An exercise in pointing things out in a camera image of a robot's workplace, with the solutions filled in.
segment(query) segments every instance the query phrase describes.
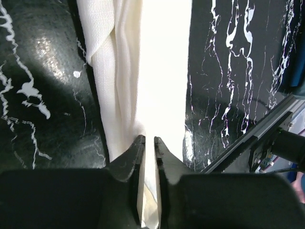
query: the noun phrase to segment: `black table surface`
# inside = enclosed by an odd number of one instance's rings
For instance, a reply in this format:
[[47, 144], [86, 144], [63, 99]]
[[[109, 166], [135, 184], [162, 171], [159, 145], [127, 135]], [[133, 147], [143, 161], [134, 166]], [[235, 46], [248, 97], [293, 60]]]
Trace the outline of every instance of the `black table surface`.
[[[189, 167], [202, 171], [285, 98], [302, 5], [193, 0]], [[75, 0], [0, 0], [0, 66], [0, 171], [109, 162]]]

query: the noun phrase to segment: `white fabric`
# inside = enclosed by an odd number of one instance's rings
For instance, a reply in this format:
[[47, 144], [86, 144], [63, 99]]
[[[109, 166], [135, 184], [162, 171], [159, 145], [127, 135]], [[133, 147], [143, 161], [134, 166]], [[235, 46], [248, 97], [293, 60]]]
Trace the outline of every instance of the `white fabric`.
[[[145, 135], [145, 184], [156, 200], [153, 138], [161, 137], [183, 159], [192, 1], [77, 3], [110, 161], [126, 151], [137, 135]], [[155, 203], [144, 199], [144, 221], [153, 228]]]

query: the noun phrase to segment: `white cloth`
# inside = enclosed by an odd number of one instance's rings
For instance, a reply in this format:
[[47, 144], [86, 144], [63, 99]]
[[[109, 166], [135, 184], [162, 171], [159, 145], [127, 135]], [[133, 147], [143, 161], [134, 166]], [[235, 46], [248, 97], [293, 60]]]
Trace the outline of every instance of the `white cloth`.
[[[157, 200], [153, 138], [161, 137], [183, 159], [192, 1], [77, 3], [110, 161], [126, 151], [137, 135], [146, 136], [144, 180]], [[144, 221], [153, 228], [157, 213], [152, 198], [144, 199]]]

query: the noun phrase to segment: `cloth fold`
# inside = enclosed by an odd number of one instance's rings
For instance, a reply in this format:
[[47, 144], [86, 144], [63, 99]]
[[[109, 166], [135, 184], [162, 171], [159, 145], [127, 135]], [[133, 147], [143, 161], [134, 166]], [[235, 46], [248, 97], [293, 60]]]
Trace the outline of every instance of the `cloth fold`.
[[156, 228], [153, 139], [161, 137], [183, 160], [192, 1], [77, 3], [110, 161], [126, 151], [137, 135], [146, 136], [142, 220], [149, 228]]

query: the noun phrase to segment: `black cable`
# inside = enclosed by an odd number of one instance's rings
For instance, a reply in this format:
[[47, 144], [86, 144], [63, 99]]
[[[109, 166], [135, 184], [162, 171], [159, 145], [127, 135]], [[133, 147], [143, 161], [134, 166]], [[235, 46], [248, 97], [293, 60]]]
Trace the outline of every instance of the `black cable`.
[[269, 107], [268, 107], [268, 104], [265, 103], [263, 100], [258, 99], [258, 98], [252, 98], [252, 100], [254, 100], [254, 101], [260, 103], [261, 105], [263, 105], [263, 106], [266, 108], [267, 111], [271, 111], [271, 108], [269, 108]]
[[[298, 135], [301, 135], [302, 136], [302, 134], [303, 133], [305, 133], [305, 128], [303, 129], [303, 130], [301, 130], [299, 133], [298, 133]], [[272, 161], [273, 163], [275, 163], [277, 160], [278, 160], [278, 158], [279, 158], [279, 156], [276, 156], [276, 158]], [[271, 164], [269, 164], [264, 170], [261, 170], [262, 172], [265, 172], [268, 168], [270, 168], [272, 165]]]
[[267, 172], [267, 173], [271, 174], [271, 173], [286, 173], [286, 172], [304, 172], [304, 170], [301, 170], [299, 168], [283, 168], [283, 169], [278, 169], [278, 170], [274, 170], [274, 171]]

